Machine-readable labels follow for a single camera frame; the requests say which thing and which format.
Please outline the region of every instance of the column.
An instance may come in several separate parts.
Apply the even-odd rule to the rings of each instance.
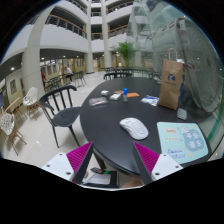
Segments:
[[[86,33],[88,40],[88,53],[84,55],[85,64],[86,64],[86,74],[94,73],[93,69],[93,53],[92,53],[92,38],[91,38],[91,0],[89,0],[89,6],[87,7],[87,24],[86,24]]]
[[[102,15],[102,33],[104,41],[104,66],[112,67],[112,52],[109,50],[108,45],[108,24],[106,22],[106,7],[105,0],[101,0],[101,15]]]
[[[40,73],[40,40],[43,27],[48,15],[55,5],[44,10],[33,25],[27,47],[22,55],[22,72],[24,89],[27,93],[30,88],[38,89],[38,99],[45,94]]]

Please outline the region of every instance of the paper bag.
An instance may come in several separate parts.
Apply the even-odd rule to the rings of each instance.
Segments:
[[[169,59],[163,61],[162,80],[158,105],[176,110],[181,99],[185,75],[183,64],[172,61],[170,52],[173,50],[177,59],[177,52],[174,48],[169,49]]]

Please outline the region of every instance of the bottle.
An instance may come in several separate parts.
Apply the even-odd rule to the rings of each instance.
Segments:
[[[124,91],[124,93],[123,93],[123,101],[128,101],[128,97],[127,97],[128,89],[124,88],[123,91]]]

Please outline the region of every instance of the potted plant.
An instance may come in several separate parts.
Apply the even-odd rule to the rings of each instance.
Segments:
[[[131,43],[118,43],[118,47],[112,47],[114,51],[118,52],[124,59],[126,67],[129,67],[129,60],[135,55],[135,50]]]

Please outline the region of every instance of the person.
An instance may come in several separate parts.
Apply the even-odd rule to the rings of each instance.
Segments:
[[[71,82],[72,82],[72,70],[69,67],[65,67],[64,69],[64,74],[66,75],[65,78],[70,78]]]
[[[43,85],[45,87],[45,81],[47,80],[46,79],[46,76],[44,75],[43,71],[41,71],[41,77],[42,77],[42,82],[43,82]]]

